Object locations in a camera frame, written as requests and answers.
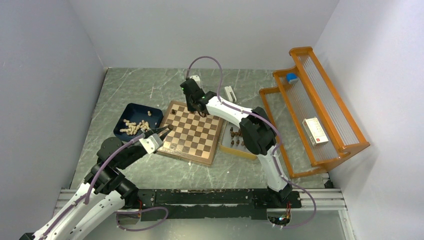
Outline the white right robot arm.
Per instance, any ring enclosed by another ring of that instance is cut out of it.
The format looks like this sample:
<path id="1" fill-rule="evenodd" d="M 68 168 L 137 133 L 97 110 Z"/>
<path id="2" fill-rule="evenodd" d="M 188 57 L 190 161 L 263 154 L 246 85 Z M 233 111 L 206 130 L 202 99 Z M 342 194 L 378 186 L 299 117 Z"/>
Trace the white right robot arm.
<path id="1" fill-rule="evenodd" d="M 267 179 L 270 202 L 282 207 L 289 200 L 293 187 L 282 170 L 277 154 L 277 129 L 261 107 L 246 108 L 223 99 L 215 92 L 204 92 L 197 82 L 187 78 L 180 87 L 188 110 L 222 118 L 237 126 L 246 149 L 256 155 Z"/>

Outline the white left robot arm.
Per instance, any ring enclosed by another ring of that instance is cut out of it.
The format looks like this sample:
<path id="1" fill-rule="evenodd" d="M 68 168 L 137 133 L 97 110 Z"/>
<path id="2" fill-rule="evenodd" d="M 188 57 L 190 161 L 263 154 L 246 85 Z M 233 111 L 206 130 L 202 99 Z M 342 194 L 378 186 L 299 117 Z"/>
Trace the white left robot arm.
<path id="1" fill-rule="evenodd" d="M 155 154 L 164 144 L 172 125 L 141 133 L 127 143 L 118 137 L 103 141 L 96 164 L 70 200 L 54 217 L 22 240 L 82 240 L 110 215 L 127 215 L 128 208 L 141 203 L 139 189 L 122 170 L 147 154 Z"/>

